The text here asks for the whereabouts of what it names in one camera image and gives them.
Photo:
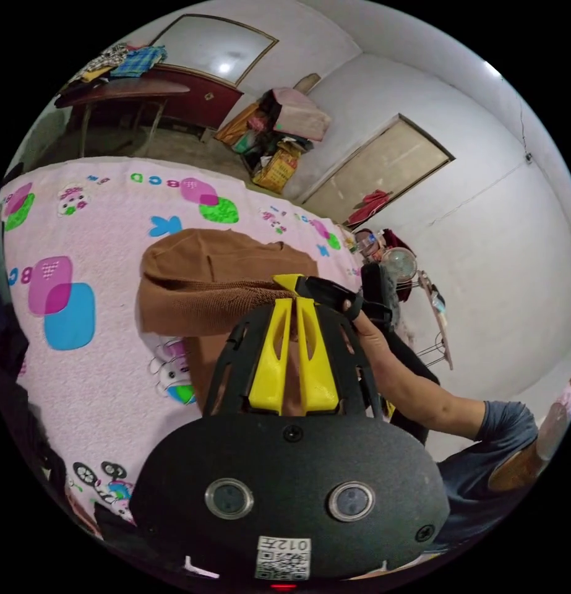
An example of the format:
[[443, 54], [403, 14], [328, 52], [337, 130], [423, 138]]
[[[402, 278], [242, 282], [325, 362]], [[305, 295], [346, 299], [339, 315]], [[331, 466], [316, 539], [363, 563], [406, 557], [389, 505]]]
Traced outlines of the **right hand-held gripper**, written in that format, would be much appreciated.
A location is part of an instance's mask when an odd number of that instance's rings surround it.
[[354, 293], [333, 281], [301, 274], [273, 275], [272, 280], [298, 297], [310, 298], [330, 307], [350, 322], [354, 322], [363, 312], [380, 330], [390, 330], [392, 327], [392, 311], [388, 307], [368, 301], [361, 293]]

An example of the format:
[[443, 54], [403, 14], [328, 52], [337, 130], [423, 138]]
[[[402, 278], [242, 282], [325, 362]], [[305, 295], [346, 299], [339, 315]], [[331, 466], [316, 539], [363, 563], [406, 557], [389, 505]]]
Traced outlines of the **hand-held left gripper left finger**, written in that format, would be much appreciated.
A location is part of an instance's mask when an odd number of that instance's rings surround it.
[[253, 410], [281, 415], [290, 344], [291, 298], [276, 299], [269, 311], [254, 377], [248, 393]]

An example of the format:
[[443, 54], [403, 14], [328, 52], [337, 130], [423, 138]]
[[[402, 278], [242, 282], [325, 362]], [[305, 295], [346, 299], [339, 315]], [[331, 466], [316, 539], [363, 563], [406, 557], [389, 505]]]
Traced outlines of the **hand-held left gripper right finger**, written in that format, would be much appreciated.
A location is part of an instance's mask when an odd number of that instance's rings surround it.
[[304, 414], [333, 413], [339, 396], [322, 336], [317, 308], [310, 298], [296, 298], [299, 385]]

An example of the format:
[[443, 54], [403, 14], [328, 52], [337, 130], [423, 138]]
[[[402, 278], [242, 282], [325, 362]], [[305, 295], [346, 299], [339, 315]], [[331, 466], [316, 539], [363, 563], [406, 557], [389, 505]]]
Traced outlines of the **person's right hand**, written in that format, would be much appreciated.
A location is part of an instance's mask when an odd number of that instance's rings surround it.
[[360, 309], [352, 319], [359, 343], [366, 355], [375, 377], [383, 377], [392, 369], [395, 357], [383, 333]]

